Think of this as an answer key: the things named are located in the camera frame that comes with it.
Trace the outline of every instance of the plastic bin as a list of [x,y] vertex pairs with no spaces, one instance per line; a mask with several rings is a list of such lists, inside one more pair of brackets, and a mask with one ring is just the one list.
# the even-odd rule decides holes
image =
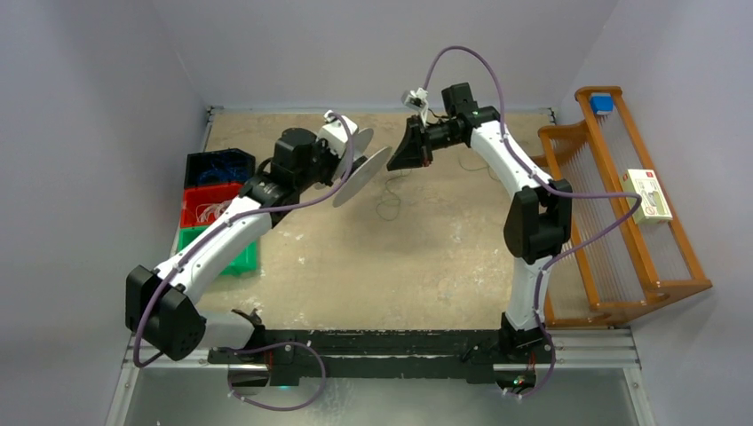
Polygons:
[[189,154],[183,189],[199,186],[244,184],[254,176],[256,158],[237,148]]
[[[185,249],[191,241],[201,235],[208,226],[196,226],[193,228],[181,228],[178,235],[178,250]],[[238,257],[230,262],[220,275],[240,275],[244,272],[256,271],[257,269],[257,241],[254,241],[244,249]]]
[[215,217],[209,220],[199,221],[203,211],[211,204],[232,200],[241,191],[241,184],[222,184],[211,186],[199,186],[183,191],[183,210],[180,212],[180,227],[193,228],[196,226],[211,225]]

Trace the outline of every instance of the robotic arm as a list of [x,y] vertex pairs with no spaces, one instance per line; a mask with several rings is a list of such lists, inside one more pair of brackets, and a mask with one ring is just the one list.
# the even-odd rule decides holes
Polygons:
[[[511,207],[503,234],[508,250],[515,256],[512,295],[502,318],[500,342],[511,348],[530,345],[541,340],[533,311],[536,279],[543,266],[559,254],[570,239],[572,202],[541,188],[502,142],[499,113],[492,106],[479,108],[468,83],[453,85],[442,91],[448,119],[434,124],[426,121],[426,91],[418,89],[403,95],[403,103],[419,114],[407,120],[400,146],[387,163],[388,170],[428,167],[432,152],[458,144],[466,144],[481,155],[511,196]],[[539,169],[509,134],[511,149],[545,182],[564,192],[572,192],[566,180],[552,181]],[[538,291],[538,306],[543,306],[549,282],[544,274]],[[543,312],[539,312],[541,321]]]
[[[287,129],[274,145],[273,157],[241,188],[222,216],[202,235],[160,263],[153,270],[138,266],[126,279],[126,326],[136,332],[150,299],[157,297],[149,313],[144,338],[170,359],[183,359],[197,347],[241,349],[253,345],[254,331],[264,330],[261,320],[251,313],[198,312],[195,308],[206,288],[251,242],[274,228],[289,210],[230,218],[262,208],[279,208],[300,202],[300,195],[313,185],[333,185],[346,168],[346,135],[339,120],[328,118],[318,133]],[[343,117],[353,134],[353,168],[335,196],[335,206],[355,195],[384,167],[391,148],[383,148],[368,158],[365,152],[373,131],[358,131]],[[270,166],[269,171],[263,168]],[[156,296],[158,286],[172,273],[170,284]]]

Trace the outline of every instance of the yellow and white box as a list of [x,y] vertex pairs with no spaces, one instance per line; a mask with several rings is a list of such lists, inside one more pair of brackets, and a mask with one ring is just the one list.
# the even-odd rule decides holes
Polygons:
[[[640,209],[633,214],[636,224],[663,224],[672,220],[670,206],[653,170],[628,169],[622,175],[622,190],[643,197]],[[629,199],[628,203],[632,206],[635,200]]]

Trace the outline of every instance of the wooden dish rack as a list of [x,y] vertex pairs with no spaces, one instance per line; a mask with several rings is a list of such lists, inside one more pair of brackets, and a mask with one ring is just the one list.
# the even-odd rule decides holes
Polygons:
[[[594,114],[593,94],[612,97],[611,114]],[[555,179],[567,179],[575,192],[619,192],[626,169],[652,169],[661,183],[620,87],[584,87],[575,99],[585,118],[539,130],[544,154],[534,158],[538,166]],[[667,188],[662,189],[673,220],[636,225],[629,219],[619,231],[553,267],[544,306],[550,327],[621,325],[711,287]],[[563,249],[590,238],[629,208],[624,199],[574,202],[572,239]]]

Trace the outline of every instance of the white wall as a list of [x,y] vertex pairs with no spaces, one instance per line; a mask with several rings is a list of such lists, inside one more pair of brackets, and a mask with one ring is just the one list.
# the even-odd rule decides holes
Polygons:
[[[553,107],[565,95],[616,0],[155,0],[204,100],[226,107],[401,108],[449,44],[494,66],[512,109]],[[439,90],[493,85],[456,52]]]
[[747,0],[621,0],[561,106],[617,84],[715,287],[634,325],[662,425],[750,424],[753,8]]
[[0,4],[0,423],[103,424],[202,102],[148,0]]

